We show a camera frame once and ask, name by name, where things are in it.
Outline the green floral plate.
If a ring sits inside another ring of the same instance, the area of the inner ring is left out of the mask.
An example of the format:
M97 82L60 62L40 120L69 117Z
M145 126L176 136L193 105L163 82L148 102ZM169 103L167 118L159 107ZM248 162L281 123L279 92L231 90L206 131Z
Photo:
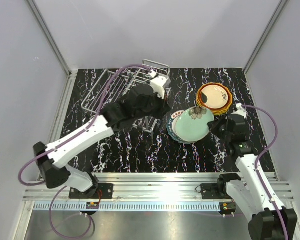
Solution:
M175 124L175 133L185 142L197 142L209 134L208 123L215 117L206 107L193 106L185 110Z

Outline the white plate blue patterned rim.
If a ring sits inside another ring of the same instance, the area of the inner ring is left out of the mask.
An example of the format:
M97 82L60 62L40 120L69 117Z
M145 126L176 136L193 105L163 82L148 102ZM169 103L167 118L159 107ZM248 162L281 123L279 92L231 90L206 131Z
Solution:
M177 142L180 142L180 143L183 143L184 141L177 135L176 124L177 124L177 121L178 121L179 117L183 113L184 113L184 110L179 110L179 111L174 112L169 117L169 119L167 120L167 123L166 123L167 133L172 137L172 139L174 141L177 141Z

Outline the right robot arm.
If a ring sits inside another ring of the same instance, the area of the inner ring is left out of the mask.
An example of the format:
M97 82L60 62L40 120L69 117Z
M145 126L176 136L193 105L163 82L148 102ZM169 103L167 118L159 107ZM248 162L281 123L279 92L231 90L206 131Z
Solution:
M291 240L298 216L287 208L268 181L259 155L248 140L245 118L232 113L207 124L209 131L224 141L230 160L239 173L221 174L217 180L219 197L231 197L248 220L248 232L253 240Z

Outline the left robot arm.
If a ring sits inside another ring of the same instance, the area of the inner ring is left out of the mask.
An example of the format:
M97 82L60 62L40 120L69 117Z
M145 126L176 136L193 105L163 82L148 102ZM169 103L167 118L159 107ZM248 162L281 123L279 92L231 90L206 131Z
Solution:
M37 143L37 165L48 189L68 186L85 198L97 195L98 180L91 173L78 170L69 162L95 143L129 129L145 117L163 118L170 111L166 88L157 83L140 84L104 106L99 114L69 135L49 143Z

